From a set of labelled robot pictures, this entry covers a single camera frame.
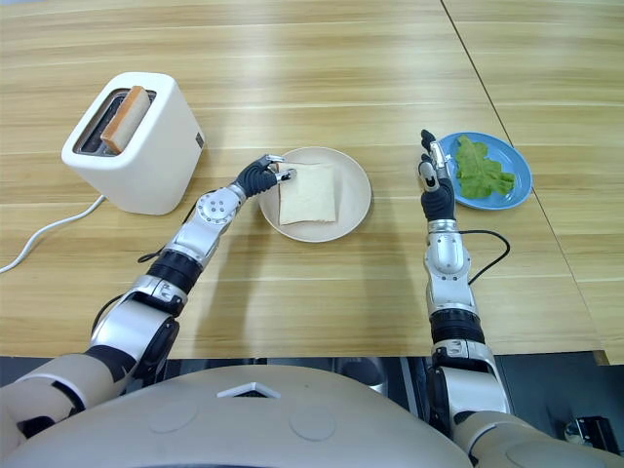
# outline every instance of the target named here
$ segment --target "white toaster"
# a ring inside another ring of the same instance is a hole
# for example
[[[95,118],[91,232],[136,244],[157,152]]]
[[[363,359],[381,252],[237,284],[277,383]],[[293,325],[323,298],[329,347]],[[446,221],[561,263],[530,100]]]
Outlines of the white toaster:
[[[114,154],[100,136],[132,86],[142,86],[151,104],[128,145]],[[204,140],[174,78],[128,72],[114,77],[99,93],[65,142],[61,157],[119,209],[164,215],[181,200]]]

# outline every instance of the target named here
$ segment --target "toaster power cord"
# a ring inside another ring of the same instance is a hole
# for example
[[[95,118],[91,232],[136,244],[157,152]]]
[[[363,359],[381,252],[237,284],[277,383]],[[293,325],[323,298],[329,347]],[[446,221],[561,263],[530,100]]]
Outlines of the toaster power cord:
[[[106,200],[106,197],[104,197],[103,195],[100,195],[99,197],[97,197],[97,200],[95,200],[90,207],[88,207],[86,210],[84,210],[80,214],[77,214],[71,217],[66,217],[65,219],[60,219],[58,221],[52,222],[48,224],[47,226],[44,226],[41,229],[39,229],[32,236],[30,236],[30,239],[28,239],[28,242],[26,242],[26,244],[23,246],[23,249],[21,250],[21,252],[16,257],[15,260],[13,260],[8,265],[0,268],[0,274],[5,273],[9,271],[10,269],[18,266],[28,256],[37,238],[41,236],[44,232],[47,232],[50,229],[54,229],[55,227],[59,227],[63,224],[67,224],[68,222],[76,221],[80,218],[90,215],[99,205],[101,205],[101,202],[103,202],[104,200]]]

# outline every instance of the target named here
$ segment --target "bread slice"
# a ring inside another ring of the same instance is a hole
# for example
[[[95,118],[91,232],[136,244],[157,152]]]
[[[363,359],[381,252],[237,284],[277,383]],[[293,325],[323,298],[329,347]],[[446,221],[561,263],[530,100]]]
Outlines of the bread slice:
[[[108,149],[119,154],[126,148],[149,104],[147,91],[141,86],[132,86],[119,105],[117,113],[101,133],[100,138]]]
[[[296,169],[296,177],[279,186],[280,224],[335,221],[332,165],[280,163],[280,171],[287,169]]]

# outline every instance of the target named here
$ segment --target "plate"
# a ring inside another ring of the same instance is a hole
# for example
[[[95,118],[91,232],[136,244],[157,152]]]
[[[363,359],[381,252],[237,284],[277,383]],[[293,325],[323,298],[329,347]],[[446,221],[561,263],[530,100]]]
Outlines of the plate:
[[[327,242],[358,227],[371,206],[371,183],[358,163],[340,151],[321,146],[294,149],[283,156],[289,163],[333,166],[336,221],[302,221],[280,225],[280,194],[278,186],[275,186],[259,197],[262,214],[275,230],[296,241]]]
[[[498,161],[502,166],[504,173],[513,173],[516,176],[514,188],[509,193],[501,195],[493,192],[486,198],[464,198],[461,196],[461,186],[457,178],[457,162],[455,154],[459,149],[457,139],[462,135],[466,135],[473,142],[481,142],[487,145],[487,157],[492,161]],[[455,200],[462,205],[480,210],[506,210],[520,205],[528,198],[530,189],[533,185],[533,177],[530,173],[530,167],[515,148],[507,144],[505,141],[477,132],[460,132],[458,134],[447,135],[440,140],[440,145],[445,155],[450,155],[448,161],[448,173],[455,189]]]

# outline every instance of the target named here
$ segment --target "lettuce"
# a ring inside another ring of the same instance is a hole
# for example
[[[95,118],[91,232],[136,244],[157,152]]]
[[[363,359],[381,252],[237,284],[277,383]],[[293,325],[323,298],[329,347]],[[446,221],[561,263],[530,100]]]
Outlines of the lettuce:
[[[505,195],[514,188],[514,175],[503,173],[500,163],[492,161],[484,143],[473,143],[466,135],[459,137],[459,150],[455,155],[457,178],[464,198],[485,198],[491,192]]]

